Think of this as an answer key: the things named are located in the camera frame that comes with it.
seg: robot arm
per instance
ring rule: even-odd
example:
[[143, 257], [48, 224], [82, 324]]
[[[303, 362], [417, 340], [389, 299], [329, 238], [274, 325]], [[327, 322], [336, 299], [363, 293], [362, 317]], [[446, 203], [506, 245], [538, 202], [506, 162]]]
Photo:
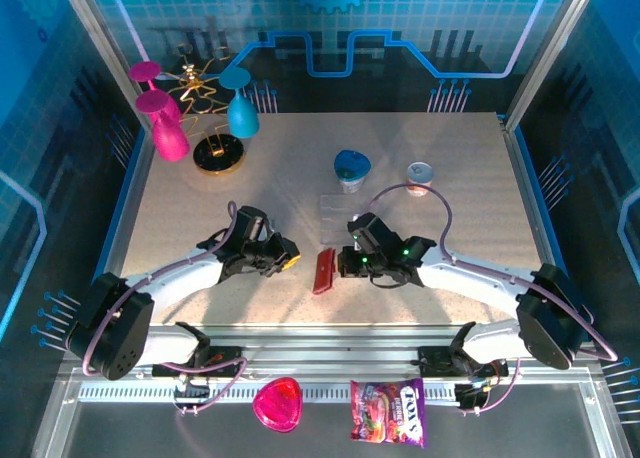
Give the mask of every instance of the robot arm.
[[[373, 213], [350, 222], [348, 229], [356, 245], [344, 247], [338, 256], [342, 277], [369, 278], [383, 288], [413, 284], [449, 290], [512, 317], [491, 324], [471, 322], [461, 328], [449, 347], [449, 358], [463, 374], [473, 374], [496, 359], [528, 356], [567, 369], [587, 338], [574, 319], [531, 289], [544, 288], [593, 322], [580, 292], [555, 266], [545, 264], [530, 271], [450, 257], [433, 240], [417, 236], [402, 240]], [[380, 285], [376, 280], [383, 276], [395, 284]]]
[[[150, 329], [151, 321], [190, 294], [235, 274], [256, 271], [270, 277], [300, 257], [295, 243], [274, 232], [267, 215], [256, 208], [240, 208], [228, 239], [214, 248], [217, 237], [226, 231], [199, 243], [183, 259], [148, 273], [126, 278], [111, 273], [99, 276], [69, 326], [66, 348], [82, 358], [99, 335], [89, 364], [110, 380], [121, 378], [136, 365], [172, 362], [201, 366], [200, 361], [207, 359], [206, 336], [185, 323]], [[147, 284], [135, 287], [149, 277], [153, 279]], [[126, 301], [99, 333], [108, 310], [126, 293]]]

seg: speckled tabletop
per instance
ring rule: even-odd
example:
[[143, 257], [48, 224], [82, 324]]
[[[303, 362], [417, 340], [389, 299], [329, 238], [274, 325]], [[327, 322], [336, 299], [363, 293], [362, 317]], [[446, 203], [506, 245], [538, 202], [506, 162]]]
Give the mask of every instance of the speckled tabletop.
[[[201, 117], [198, 127], [210, 129], [216, 119]], [[495, 114], [262, 114], [260, 122], [260, 132], [245, 142], [244, 163], [228, 175], [206, 176], [190, 156], [169, 163], [155, 155], [123, 276], [181, 258], [226, 227], [229, 200], [264, 210], [302, 258], [269, 279], [235, 276], [197, 292], [166, 310], [163, 323], [459, 324], [505, 318], [459, 295], [412, 285], [381, 290], [368, 280], [338, 277], [328, 293], [311, 293], [316, 256], [325, 248], [320, 197], [341, 193], [333, 160], [342, 149], [358, 150], [372, 163], [358, 199], [404, 181], [410, 163], [425, 161], [436, 173], [433, 186], [453, 208], [449, 249], [511, 266], [540, 266]], [[192, 146], [200, 138], [191, 139]], [[374, 211], [403, 238], [437, 240], [446, 219], [435, 196], [415, 198], [404, 190], [386, 195]]]

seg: red object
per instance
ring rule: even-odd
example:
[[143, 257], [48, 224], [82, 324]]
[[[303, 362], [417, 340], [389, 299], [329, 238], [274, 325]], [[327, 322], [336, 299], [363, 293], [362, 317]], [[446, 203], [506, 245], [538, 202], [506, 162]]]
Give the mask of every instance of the red object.
[[336, 250], [327, 248], [318, 253], [316, 263], [316, 279], [313, 283], [313, 294], [320, 295], [333, 287], [333, 274], [336, 272]]
[[296, 380], [278, 378], [253, 399], [253, 412], [264, 426], [279, 433], [293, 431], [302, 415], [302, 391]]

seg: purple snack bag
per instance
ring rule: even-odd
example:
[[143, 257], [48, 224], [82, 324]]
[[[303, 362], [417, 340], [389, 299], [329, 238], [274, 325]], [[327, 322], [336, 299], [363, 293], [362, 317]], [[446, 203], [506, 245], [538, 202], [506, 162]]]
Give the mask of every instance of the purple snack bag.
[[427, 420], [422, 378], [389, 383], [351, 382], [351, 439], [424, 448]]

